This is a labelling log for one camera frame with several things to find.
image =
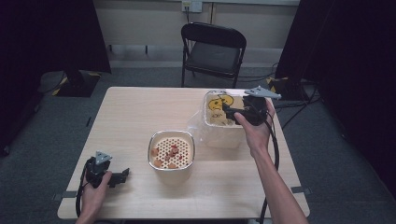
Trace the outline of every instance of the wooden table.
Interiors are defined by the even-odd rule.
[[[181,186],[167,187],[148,163],[149,140],[163,130],[187,131],[207,89],[135,88],[108,89],[86,145],[81,152],[68,191],[77,190],[85,161],[96,150],[110,154],[109,170],[131,168],[126,183],[107,191],[98,218],[258,218],[265,194],[245,137],[239,148],[211,148],[197,144],[191,177]],[[228,90],[242,93],[242,90]],[[286,184],[300,187],[300,180],[275,116],[279,144],[279,172]],[[306,216],[303,193],[294,194]],[[76,199],[63,199],[58,216],[75,219]]]

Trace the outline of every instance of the chair frame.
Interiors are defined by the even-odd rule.
[[[239,76],[239,70],[241,68],[245,49],[247,46],[247,41],[245,37],[239,31],[233,28],[217,26],[208,23],[190,22],[182,27],[181,36],[184,44],[181,87],[184,87],[185,71],[189,70],[192,71],[194,76],[194,72],[198,72],[215,77],[233,78],[233,89],[235,88]],[[197,42],[200,42],[227,48],[239,49],[240,53],[236,68],[233,73],[223,73],[210,69],[188,66],[187,60],[191,56],[191,50],[193,48],[189,48],[189,41],[192,41],[193,45],[195,45],[195,43]]]

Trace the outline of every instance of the person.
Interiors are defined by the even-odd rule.
[[[268,100],[266,100],[266,104],[270,115],[267,116],[267,122],[271,124],[275,110]],[[308,223],[303,210],[277,172],[268,153],[270,130],[266,124],[253,126],[242,114],[235,113],[234,116],[245,130],[250,155],[256,162],[273,222],[275,224]],[[106,197],[107,183],[110,177],[111,172],[107,171],[97,189],[91,185],[84,187],[81,216],[78,218],[77,224],[91,224],[95,221]]]

